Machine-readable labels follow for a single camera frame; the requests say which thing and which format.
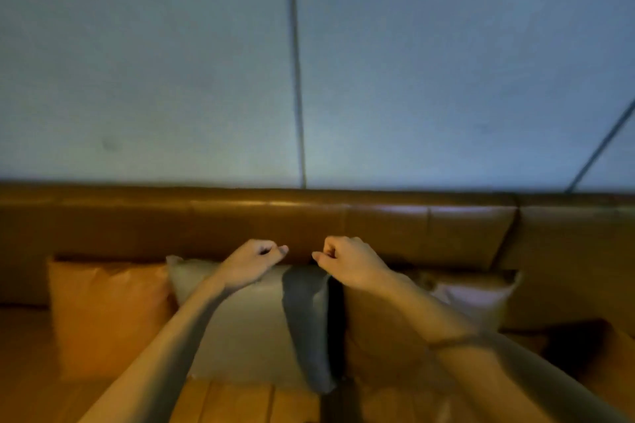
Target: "orange pillow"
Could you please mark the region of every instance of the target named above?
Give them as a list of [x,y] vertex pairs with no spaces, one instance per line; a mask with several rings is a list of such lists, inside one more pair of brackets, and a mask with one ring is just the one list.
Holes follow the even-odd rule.
[[62,379],[119,376],[175,311],[165,264],[48,262]]

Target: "leather backrest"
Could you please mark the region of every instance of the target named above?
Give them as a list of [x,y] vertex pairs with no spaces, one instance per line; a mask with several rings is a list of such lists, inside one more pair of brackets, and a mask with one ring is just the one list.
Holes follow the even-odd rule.
[[507,195],[0,186],[0,302],[47,304],[44,260],[223,259],[249,238],[306,264],[327,235],[390,264],[488,269],[516,212]]
[[497,266],[522,269],[508,329],[607,318],[635,334],[635,197],[520,196]]

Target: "hand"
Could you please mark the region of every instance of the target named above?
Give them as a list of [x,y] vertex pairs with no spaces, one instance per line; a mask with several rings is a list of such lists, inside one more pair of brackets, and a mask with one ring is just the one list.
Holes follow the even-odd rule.
[[221,263],[214,278],[225,289],[237,291],[260,279],[288,252],[287,246],[278,246],[273,241],[249,240]]
[[329,236],[324,250],[313,253],[322,269],[345,286],[373,292],[393,272],[377,253],[359,238]]

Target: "wall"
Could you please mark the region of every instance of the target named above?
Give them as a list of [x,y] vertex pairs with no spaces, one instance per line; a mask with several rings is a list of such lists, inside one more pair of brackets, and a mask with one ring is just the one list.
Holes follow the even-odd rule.
[[635,188],[635,0],[2,1],[3,179]]

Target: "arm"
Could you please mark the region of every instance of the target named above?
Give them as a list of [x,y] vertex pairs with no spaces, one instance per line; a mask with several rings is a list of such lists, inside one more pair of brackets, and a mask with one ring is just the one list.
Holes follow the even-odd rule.
[[488,421],[627,422],[585,387],[504,336],[479,330],[409,278],[391,271],[359,238],[332,237],[314,259],[346,286],[396,307]]
[[250,240],[240,246],[196,288],[80,423],[169,421],[214,310],[227,296],[258,280],[287,251],[273,241]]

